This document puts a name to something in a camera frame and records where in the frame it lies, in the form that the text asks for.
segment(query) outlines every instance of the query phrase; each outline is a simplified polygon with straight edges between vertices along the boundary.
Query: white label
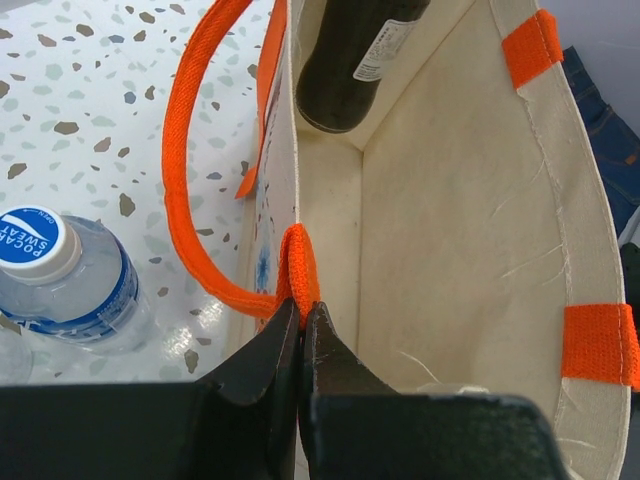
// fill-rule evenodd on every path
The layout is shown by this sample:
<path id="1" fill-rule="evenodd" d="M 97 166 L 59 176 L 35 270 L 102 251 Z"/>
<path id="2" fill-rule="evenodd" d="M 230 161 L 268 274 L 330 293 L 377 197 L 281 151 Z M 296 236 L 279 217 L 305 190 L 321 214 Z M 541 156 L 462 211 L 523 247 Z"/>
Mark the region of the white label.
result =
<path id="1" fill-rule="evenodd" d="M 353 73 L 353 78 L 362 82 L 380 80 L 416 23 L 387 20 Z"/>

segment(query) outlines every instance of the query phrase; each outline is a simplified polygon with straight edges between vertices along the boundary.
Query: tote bag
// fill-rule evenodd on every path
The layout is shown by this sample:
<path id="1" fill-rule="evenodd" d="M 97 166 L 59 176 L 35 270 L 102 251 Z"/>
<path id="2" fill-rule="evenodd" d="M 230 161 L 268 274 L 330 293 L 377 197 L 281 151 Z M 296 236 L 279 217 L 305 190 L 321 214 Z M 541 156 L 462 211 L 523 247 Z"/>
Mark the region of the tote bag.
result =
<path id="1" fill-rule="evenodd" d="M 574 479 L 618 478 L 640 355 L 553 17 L 534 0 L 432 0 L 365 121 L 329 135 L 294 95 L 324 4 L 276 0 L 234 283 L 195 233 L 186 143 L 208 61 L 249 3 L 218 0 L 203 17 L 163 138 L 176 250 L 251 319 L 234 323 L 230 350 L 283 299 L 304 322 L 322 298 L 343 341 L 396 390 L 522 395 Z"/>

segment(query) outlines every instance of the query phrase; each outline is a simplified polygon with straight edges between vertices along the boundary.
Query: black bottle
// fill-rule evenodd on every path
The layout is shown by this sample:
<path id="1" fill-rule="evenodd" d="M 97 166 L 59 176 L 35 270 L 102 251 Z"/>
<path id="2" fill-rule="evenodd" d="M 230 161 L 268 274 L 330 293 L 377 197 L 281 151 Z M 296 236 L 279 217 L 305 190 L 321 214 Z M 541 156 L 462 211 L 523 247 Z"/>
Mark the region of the black bottle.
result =
<path id="1" fill-rule="evenodd" d="M 302 116 L 329 133 L 358 126 L 385 69 L 429 2 L 327 0 L 318 41 L 296 91 Z"/>

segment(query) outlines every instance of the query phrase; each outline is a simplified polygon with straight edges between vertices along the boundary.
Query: blue jeans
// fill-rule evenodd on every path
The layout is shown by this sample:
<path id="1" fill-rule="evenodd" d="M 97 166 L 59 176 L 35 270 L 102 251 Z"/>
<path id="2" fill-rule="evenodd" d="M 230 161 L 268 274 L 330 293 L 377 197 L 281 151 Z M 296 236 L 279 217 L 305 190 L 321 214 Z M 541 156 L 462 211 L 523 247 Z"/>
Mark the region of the blue jeans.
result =
<path id="1" fill-rule="evenodd" d="M 619 236 L 640 205 L 640 139 L 602 100 L 573 47 L 564 51 L 562 67 L 589 134 Z"/>

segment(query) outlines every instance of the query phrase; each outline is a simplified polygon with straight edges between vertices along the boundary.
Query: speckled tabletop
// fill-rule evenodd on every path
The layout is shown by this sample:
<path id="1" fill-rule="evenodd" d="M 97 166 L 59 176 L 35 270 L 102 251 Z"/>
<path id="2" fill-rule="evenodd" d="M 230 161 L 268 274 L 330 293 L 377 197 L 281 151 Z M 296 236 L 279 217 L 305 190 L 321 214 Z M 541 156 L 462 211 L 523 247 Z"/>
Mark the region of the speckled tabletop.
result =
<path id="1" fill-rule="evenodd" d="M 180 55 L 211 0 L 41 0 L 0 13 L 0 208 L 37 203 L 100 220 L 157 312 L 144 349 L 97 357 L 27 332 L 30 383 L 194 380 L 221 360 L 228 311 L 171 245 L 161 133 Z M 235 271 L 255 71 L 270 0 L 254 0 L 212 60 L 189 140 L 200 239 Z"/>

